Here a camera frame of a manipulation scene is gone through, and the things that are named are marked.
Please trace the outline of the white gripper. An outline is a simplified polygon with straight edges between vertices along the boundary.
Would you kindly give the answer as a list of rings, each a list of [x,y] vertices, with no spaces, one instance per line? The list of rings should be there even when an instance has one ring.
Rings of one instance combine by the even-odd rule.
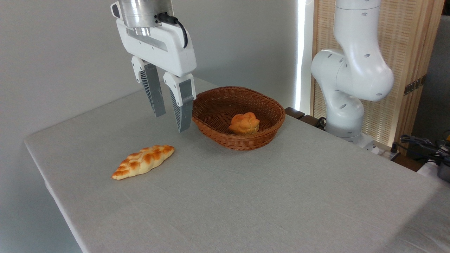
[[[174,114],[181,133],[190,127],[196,91],[197,67],[193,45],[186,29],[174,22],[171,1],[117,1],[111,5],[126,51],[133,55],[135,78],[142,84],[156,117],[166,113],[159,74],[167,71]]]

